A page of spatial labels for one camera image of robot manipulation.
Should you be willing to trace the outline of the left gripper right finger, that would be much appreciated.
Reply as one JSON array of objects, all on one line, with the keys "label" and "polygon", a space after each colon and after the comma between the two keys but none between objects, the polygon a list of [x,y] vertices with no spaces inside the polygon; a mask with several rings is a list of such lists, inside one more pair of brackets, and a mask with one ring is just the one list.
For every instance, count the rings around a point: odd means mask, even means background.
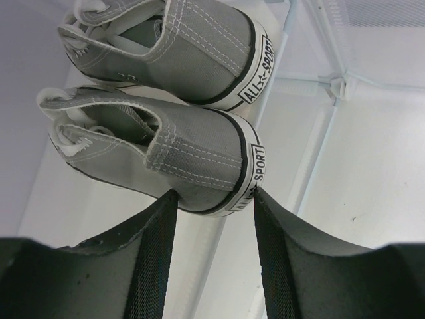
[{"label": "left gripper right finger", "polygon": [[263,189],[254,222],[269,318],[423,318],[424,245],[369,249],[289,212]]}]

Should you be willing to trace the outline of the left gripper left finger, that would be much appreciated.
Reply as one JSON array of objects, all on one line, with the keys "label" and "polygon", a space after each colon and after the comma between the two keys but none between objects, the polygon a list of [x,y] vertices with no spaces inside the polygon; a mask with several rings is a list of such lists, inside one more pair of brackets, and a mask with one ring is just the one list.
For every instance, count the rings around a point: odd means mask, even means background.
[{"label": "left gripper left finger", "polygon": [[75,247],[1,239],[1,317],[161,318],[177,204],[168,191]]}]

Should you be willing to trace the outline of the grey sneaker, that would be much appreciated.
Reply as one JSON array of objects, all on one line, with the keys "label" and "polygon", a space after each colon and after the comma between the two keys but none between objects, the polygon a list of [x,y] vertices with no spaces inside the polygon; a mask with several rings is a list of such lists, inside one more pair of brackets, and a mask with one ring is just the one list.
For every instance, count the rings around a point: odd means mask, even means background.
[{"label": "grey sneaker", "polygon": [[230,112],[97,86],[45,88],[37,105],[74,170],[154,198],[174,190],[188,213],[241,211],[264,180],[265,148],[253,126]]},{"label": "grey sneaker", "polygon": [[255,103],[274,69],[265,28],[220,1],[77,1],[58,34],[90,80],[206,108]]}]

